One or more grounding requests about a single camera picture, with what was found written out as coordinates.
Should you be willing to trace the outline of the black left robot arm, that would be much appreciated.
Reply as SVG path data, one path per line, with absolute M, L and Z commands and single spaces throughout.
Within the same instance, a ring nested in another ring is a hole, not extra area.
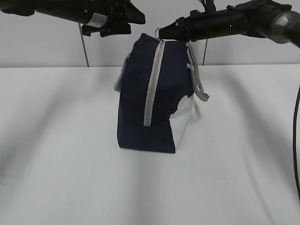
M 131 34 L 130 24 L 145 24 L 145 15 L 129 0 L 2 0 L 6 14 L 31 16 L 35 12 L 82 24 L 82 34 L 101 37 Z

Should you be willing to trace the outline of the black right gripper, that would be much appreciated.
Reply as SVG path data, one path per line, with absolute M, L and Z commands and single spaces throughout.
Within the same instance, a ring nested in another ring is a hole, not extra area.
M 192 10 L 188 17 L 180 17 L 170 25 L 158 28 L 158 38 L 163 40 L 190 42 L 192 40 L 191 35 L 189 34 L 191 19 L 198 14 L 199 10 Z

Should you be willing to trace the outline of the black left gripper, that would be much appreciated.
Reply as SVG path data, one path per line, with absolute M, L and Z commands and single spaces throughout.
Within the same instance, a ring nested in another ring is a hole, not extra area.
M 90 20 L 81 26 L 84 36 L 100 33 L 102 38 L 112 35 L 129 35 L 129 23 L 143 25 L 145 15 L 130 0 L 108 0 L 106 12 L 93 12 Z

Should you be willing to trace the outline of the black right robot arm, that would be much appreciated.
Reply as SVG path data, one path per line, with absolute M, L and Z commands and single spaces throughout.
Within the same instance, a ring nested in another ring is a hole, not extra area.
M 158 29 L 160 39 L 198 40 L 244 35 L 267 38 L 277 44 L 300 46 L 300 14 L 289 4 L 272 0 L 250 0 L 216 10 L 211 0 L 202 0 L 204 12 L 193 10 L 188 17 Z

